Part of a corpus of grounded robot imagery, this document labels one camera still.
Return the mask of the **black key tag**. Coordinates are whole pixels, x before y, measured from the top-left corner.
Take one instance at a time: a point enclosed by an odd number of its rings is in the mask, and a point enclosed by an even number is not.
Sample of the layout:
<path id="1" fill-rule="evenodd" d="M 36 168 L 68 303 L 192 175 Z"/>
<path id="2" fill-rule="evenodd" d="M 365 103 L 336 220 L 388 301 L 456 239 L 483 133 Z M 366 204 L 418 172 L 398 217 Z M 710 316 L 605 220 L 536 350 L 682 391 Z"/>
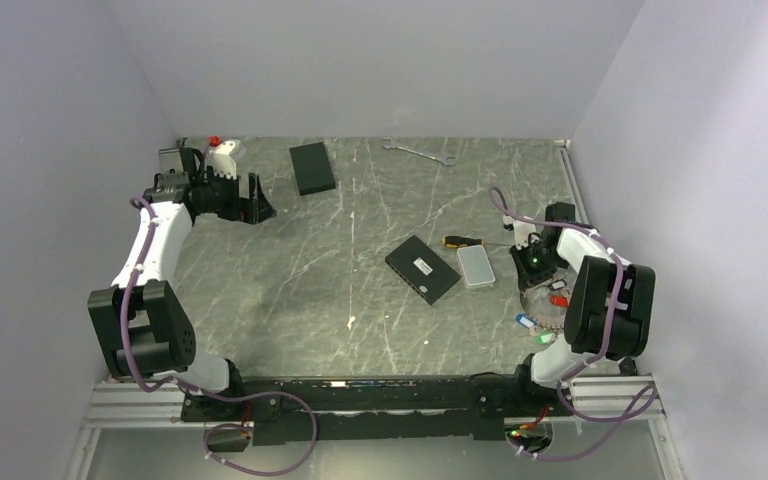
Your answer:
<path id="1" fill-rule="evenodd" d="M 549 283 L 547 287 L 550 291 L 556 292 L 565 289 L 567 287 L 567 283 L 562 279 L 558 279 Z"/>

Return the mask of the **large metal keyring disc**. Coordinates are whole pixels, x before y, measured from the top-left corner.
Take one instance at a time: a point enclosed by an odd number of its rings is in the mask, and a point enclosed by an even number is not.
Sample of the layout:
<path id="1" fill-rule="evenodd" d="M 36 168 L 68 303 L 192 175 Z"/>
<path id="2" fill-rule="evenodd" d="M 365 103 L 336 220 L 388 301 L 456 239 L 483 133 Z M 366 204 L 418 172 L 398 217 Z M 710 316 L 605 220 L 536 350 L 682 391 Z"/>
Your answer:
<path id="1" fill-rule="evenodd" d="M 569 299 L 571 290 L 567 287 L 561 291 L 550 291 L 547 285 L 557 279 L 548 280 L 539 285 L 530 287 L 520 292 L 520 302 L 523 313 L 537 322 L 537 328 L 541 331 L 562 334 L 565 324 L 565 316 L 568 308 L 560 308 L 550 303 L 551 295 L 562 295 Z"/>

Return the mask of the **red key tag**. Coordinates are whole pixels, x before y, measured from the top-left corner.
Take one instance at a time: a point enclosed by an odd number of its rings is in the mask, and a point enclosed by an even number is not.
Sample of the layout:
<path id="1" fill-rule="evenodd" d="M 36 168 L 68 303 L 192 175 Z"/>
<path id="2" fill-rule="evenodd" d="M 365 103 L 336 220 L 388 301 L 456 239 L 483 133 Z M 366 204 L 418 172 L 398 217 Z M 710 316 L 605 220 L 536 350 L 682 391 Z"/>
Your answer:
<path id="1" fill-rule="evenodd" d="M 569 307 L 569 299 L 562 295 L 551 295 L 549 297 L 549 301 L 552 305 L 560 307 L 560 308 L 568 308 Z"/>

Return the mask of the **blue key tag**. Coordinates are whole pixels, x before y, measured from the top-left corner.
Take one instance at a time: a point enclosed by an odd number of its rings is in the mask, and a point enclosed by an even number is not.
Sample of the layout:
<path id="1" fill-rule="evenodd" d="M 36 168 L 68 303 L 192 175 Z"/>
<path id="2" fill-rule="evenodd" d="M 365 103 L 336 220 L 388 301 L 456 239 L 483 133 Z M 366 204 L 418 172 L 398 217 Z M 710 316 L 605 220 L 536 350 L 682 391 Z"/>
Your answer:
<path id="1" fill-rule="evenodd" d="M 523 326 L 526 329 L 531 329 L 537 326 L 537 322 L 528 316 L 527 314 L 521 313 L 516 316 L 516 322 Z"/>

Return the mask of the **green key tag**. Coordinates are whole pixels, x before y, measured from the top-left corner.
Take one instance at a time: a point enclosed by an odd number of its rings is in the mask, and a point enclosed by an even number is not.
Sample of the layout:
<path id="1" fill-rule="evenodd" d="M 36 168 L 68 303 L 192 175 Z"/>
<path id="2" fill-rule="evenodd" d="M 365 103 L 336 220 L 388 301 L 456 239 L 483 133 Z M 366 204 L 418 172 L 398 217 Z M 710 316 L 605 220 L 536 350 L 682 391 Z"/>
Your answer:
<path id="1" fill-rule="evenodd" d="M 536 341 L 539 345 L 550 345 L 555 341 L 555 339 L 556 339 L 556 334 L 554 332 L 540 333 L 536 337 Z"/>

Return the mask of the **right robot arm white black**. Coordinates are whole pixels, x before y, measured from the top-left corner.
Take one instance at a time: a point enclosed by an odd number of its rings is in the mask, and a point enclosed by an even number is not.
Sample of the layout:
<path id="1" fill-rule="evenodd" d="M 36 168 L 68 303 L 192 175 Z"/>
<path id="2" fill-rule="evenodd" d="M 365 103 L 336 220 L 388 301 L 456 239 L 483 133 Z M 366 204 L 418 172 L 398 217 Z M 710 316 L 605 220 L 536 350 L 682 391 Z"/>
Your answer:
<path id="1" fill-rule="evenodd" d="M 576 219 L 565 202 L 546 207 L 542 228 L 510 248 L 518 289 L 547 284 L 561 269 L 576 274 L 563 329 L 546 350 L 528 358 L 529 377 L 511 388 L 517 411 L 534 415 L 563 384 L 591 364 L 641 355 L 648 343 L 655 271 L 618 255 L 592 226 Z"/>

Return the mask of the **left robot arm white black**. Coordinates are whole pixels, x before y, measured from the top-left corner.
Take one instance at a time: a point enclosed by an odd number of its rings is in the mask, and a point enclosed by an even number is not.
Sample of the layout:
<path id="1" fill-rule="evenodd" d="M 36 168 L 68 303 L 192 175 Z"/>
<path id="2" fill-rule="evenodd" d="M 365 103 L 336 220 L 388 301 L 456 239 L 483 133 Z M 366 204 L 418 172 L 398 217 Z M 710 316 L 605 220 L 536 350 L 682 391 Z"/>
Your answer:
<path id="1" fill-rule="evenodd" d="M 146 392 L 167 383 L 209 392 L 208 407 L 224 420 L 245 411 L 248 394 L 232 382 L 231 361 L 198 347 L 173 279 L 199 216 L 249 225 L 275 216 L 259 176 L 238 173 L 244 152 L 240 140 L 217 137 L 204 148 L 160 150 L 152 185 L 130 201 L 140 224 L 128 258 L 110 287 L 91 292 L 87 301 L 113 378 L 130 379 Z"/>

